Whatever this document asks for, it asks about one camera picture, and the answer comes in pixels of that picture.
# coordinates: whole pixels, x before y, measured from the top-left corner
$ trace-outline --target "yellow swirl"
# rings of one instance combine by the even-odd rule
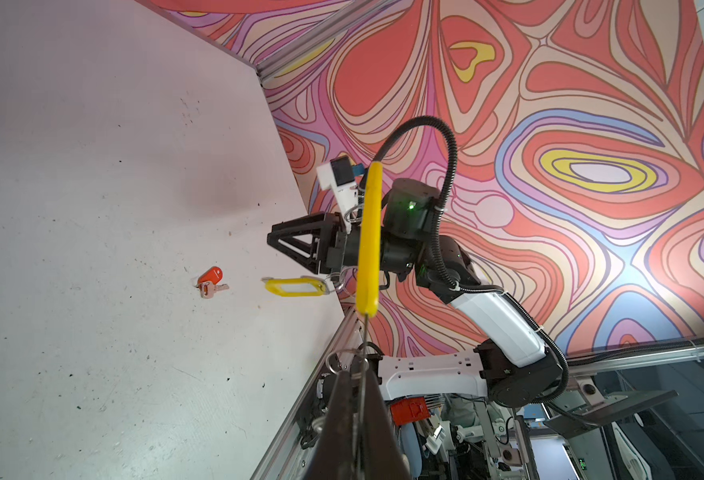
[[[646,190],[652,187],[658,179],[656,172],[652,168],[642,162],[627,158],[555,149],[544,153],[540,161],[544,170],[552,177],[603,194],[631,193]],[[574,167],[578,165],[599,165],[620,169],[628,178],[616,182],[587,178],[574,171]]]
[[[450,46],[451,50],[457,50],[459,48],[473,48],[475,50],[475,57],[472,59],[472,62],[469,63],[469,67],[459,68],[453,63],[455,74],[458,75],[459,80],[464,83],[472,82],[472,78],[475,76],[475,67],[478,64],[495,60],[493,45],[480,42],[457,42]]]

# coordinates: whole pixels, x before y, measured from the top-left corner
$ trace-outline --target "yellow handle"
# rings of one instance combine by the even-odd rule
[[[279,296],[320,296],[328,293],[325,282],[315,278],[272,278],[265,287]]]
[[[365,207],[357,257],[357,311],[373,317],[379,311],[381,261],[381,187],[383,165],[372,162],[365,185]]]

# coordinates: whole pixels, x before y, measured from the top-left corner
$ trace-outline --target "colorful wall mural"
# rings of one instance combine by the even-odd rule
[[[310,211],[334,208],[319,162],[367,163],[398,124],[432,114],[459,140],[443,233],[567,352],[704,335],[704,46],[690,0],[403,0],[264,87]],[[413,130],[385,182],[439,185],[445,165],[442,139]],[[484,340],[413,276],[372,327],[400,356]]]
[[[351,0],[148,0],[252,64]]]

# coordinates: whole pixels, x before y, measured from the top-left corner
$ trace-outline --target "cable tie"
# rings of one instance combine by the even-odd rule
[[[688,341],[691,343],[691,345],[692,345],[692,347],[693,347],[693,351],[694,351],[694,353],[696,354],[696,362],[701,363],[701,362],[702,362],[702,359],[701,359],[701,357],[699,357],[699,355],[698,355],[698,347],[696,346],[695,343],[693,343],[693,341],[692,341],[691,339],[688,339]]]

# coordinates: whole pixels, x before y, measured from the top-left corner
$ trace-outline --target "red key tag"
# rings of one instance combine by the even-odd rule
[[[222,278],[223,272],[221,269],[217,266],[212,266],[210,270],[197,279],[195,287],[200,289],[200,295],[203,298],[213,298],[213,293],[229,290],[229,286],[226,283],[217,285]]]

